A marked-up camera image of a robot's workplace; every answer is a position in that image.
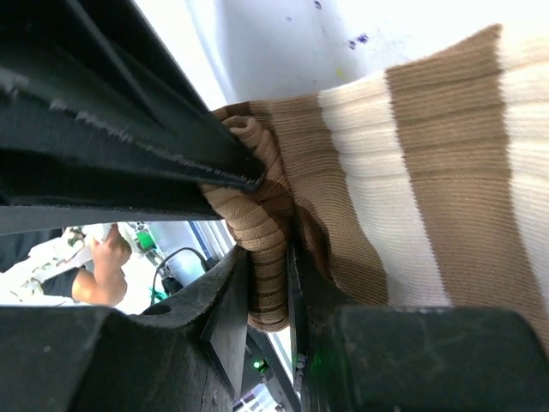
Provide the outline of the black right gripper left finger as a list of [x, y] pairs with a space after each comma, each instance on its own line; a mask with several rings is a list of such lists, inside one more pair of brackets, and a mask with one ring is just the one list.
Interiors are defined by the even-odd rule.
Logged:
[[1, 310], [4, 411], [229, 411], [241, 392], [248, 253], [127, 315], [104, 306]]

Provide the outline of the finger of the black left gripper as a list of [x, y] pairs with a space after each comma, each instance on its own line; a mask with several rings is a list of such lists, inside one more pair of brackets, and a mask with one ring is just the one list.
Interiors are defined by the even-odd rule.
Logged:
[[2, 2], [1, 146], [244, 191], [266, 173], [133, 1]]
[[1, 153], [3, 234], [109, 221], [217, 219], [192, 183], [75, 165], [45, 154]]

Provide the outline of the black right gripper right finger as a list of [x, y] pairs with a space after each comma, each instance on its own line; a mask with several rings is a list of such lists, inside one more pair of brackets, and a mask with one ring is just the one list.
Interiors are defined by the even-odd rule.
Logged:
[[493, 308], [366, 306], [287, 252], [293, 383], [305, 411], [545, 411], [548, 359]]

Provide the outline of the brown striped sock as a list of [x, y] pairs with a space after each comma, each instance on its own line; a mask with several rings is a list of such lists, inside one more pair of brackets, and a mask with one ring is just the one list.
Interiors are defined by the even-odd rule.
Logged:
[[287, 327], [286, 253], [373, 306], [500, 306], [548, 338], [548, 26], [494, 24], [338, 88], [215, 116], [267, 168], [203, 185], [252, 257], [248, 321]]

